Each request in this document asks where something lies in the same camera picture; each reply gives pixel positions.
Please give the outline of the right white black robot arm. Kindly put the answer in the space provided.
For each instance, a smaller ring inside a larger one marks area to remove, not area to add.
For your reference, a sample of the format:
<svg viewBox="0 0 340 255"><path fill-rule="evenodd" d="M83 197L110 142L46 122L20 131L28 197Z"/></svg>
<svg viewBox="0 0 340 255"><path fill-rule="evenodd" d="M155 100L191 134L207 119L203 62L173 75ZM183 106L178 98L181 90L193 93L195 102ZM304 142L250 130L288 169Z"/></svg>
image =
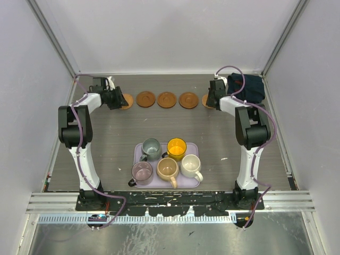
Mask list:
<svg viewBox="0 0 340 255"><path fill-rule="evenodd" d="M262 105L228 96L225 78L210 81L206 104L235 117L235 136L241 146L241 162L232 199L235 207L245 209L258 197L260 157L264 150L263 145L271 137L267 112Z"/></svg>

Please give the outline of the white speckled ceramic mug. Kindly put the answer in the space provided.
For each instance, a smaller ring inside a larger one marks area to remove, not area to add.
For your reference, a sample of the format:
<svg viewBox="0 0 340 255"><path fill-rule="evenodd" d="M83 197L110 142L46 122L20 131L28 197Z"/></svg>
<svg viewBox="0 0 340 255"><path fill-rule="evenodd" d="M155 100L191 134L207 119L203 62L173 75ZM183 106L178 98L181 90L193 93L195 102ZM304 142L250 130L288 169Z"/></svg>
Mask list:
<svg viewBox="0 0 340 255"><path fill-rule="evenodd" d="M180 163L181 173L188 178L195 178L198 182L203 181L201 174L201 161L196 155L186 155Z"/></svg>

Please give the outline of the woven rattan coaster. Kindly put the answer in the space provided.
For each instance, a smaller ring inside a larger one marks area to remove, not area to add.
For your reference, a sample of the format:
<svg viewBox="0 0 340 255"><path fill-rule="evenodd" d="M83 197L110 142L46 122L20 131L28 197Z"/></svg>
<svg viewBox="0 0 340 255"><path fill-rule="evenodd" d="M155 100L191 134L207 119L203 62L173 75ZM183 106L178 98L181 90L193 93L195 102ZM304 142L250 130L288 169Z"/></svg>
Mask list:
<svg viewBox="0 0 340 255"><path fill-rule="evenodd" d="M205 106L205 108L208 108L208 109L212 109L212 107L209 107L208 105L207 105L207 99L208 99L208 94L205 94L205 95L203 95L202 96L202 104Z"/></svg>
<svg viewBox="0 0 340 255"><path fill-rule="evenodd" d="M123 97L124 97L125 101L128 103L128 105L127 106L122 106L120 109L121 110L126 110L126 109L131 108L132 105L133 105L133 102L134 102L134 99L133 99L132 95L128 94L128 93L124 93Z"/></svg>

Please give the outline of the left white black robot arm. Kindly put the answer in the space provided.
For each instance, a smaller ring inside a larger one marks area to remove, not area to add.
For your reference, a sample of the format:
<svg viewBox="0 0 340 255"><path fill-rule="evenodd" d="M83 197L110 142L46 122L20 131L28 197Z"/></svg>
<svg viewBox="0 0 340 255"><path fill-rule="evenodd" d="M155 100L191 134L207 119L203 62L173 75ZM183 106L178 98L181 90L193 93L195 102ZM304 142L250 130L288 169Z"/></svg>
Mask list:
<svg viewBox="0 0 340 255"><path fill-rule="evenodd" d="M91 155L93 130L90 114L102 105L110 110L128 106L119 86L109 77L93 77L92 85L74 103L58 108L58 137L69 150L80 181L79 203L93 210L106 206L107 196Z"/></svg>

